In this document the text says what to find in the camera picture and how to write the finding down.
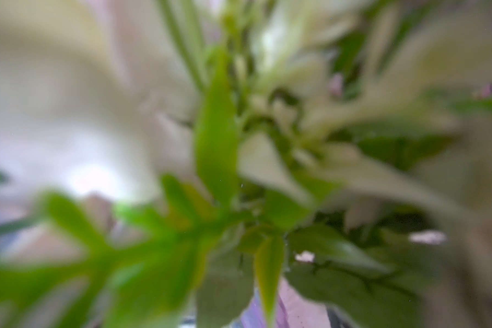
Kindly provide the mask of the purple glass vase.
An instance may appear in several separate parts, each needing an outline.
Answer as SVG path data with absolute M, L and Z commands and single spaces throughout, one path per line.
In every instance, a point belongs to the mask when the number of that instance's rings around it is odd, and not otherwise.
M 209 276 L 198 290 L 197 310 L 180 327 L 266 327 L 253 277 Z M 304 299 L 286 280 L 277 294 L 276 327 L 351 327 L 335 310 Z

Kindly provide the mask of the small pink flower sprigs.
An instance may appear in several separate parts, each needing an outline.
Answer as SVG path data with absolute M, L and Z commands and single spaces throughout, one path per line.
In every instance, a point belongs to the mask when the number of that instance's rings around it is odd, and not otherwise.
M 0 1 L 0 327 L 492 327 L 492 1 L 407 7 Z

